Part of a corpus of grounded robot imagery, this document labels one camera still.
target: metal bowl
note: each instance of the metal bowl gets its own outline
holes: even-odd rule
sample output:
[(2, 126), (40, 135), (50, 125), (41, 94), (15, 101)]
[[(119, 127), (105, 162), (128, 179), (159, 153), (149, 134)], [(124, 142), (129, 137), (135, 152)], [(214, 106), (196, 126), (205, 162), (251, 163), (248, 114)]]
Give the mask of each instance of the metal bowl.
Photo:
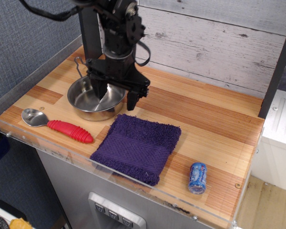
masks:
[(126, 91), (120, 87), (107, 85), (107, 93), (99, 100), (96, 97), (88, 76), (75, 81), (68, 90), (69, 103), (76, 114), (88, 121), (102, 121), (117, 115)]

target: screw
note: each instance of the screw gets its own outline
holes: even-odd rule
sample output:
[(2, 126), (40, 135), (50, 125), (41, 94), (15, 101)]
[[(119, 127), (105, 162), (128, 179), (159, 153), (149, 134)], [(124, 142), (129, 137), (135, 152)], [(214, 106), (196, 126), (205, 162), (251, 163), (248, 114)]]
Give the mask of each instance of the screw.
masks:
[(236, 183), (236, 184), (235, 184), (235, 188), (240, 189), (241, 187), (242, 187), (242, 185), (241, 185), (240, 183)]

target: black robotic arm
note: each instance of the black robotic arm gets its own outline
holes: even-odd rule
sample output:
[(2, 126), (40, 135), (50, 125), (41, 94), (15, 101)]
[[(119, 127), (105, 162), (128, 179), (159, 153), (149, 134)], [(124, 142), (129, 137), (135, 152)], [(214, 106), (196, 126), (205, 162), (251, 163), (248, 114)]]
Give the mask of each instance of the black robotic arm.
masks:
[[(89, 76), (96, 96), (101, 100), (107, 92), (107, 84), (128, 90), (127, 109), (133, 110), (136, 103), (148, 94), (150, 81), (135, 68), (136, 45), (141, 45), (150, 55), (150, 50), (140, 39), (145, 27), (138, 15), (135, 0), (70, 0), (76, 6), (68, 12), (51, 14), (29, 6), (25, 8), (40, 16), (56, 21), (65, 21), (84, 7), (92, 7), (98, 14), (104, 31), (103, 54), (105, 60), (87, 59)], [(140, 66), (148, 63), (149, 58)]]

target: button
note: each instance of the button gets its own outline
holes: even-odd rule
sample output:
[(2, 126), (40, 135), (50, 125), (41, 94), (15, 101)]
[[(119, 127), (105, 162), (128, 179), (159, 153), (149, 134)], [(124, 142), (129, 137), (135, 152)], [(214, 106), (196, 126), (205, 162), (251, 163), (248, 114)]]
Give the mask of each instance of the button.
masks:
[(109, 216), (112, 218), (112, 219), (115, 219), (115, 220), (119, 220), (119, 215), (114, 213), (113, 211), (108, 211), (109, 213)]
[(126, 225), (126, 226), (128, 226), (128, 227), (130, 227), (130, 228), (133, 227), (133, 223), (132, 223), (130, 220), (125, 219), (124, 217), (122, 218), (122, 220), (123, 220), (123, 224), (124, 224), (124, 225)]
[(102, 205), (95, 203), (95, 207), (99, 212), (105, 213), (105, 208)]

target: yellow object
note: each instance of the yellow object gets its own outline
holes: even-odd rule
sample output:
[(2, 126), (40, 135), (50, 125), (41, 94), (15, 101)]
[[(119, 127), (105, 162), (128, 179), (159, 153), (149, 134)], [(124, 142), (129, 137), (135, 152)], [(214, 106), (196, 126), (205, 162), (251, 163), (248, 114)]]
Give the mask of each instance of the yellow object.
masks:
[(10, 222), (10, 229), (33, 229), (29, 222), (25, 221), (23, 218), (13, 219)]

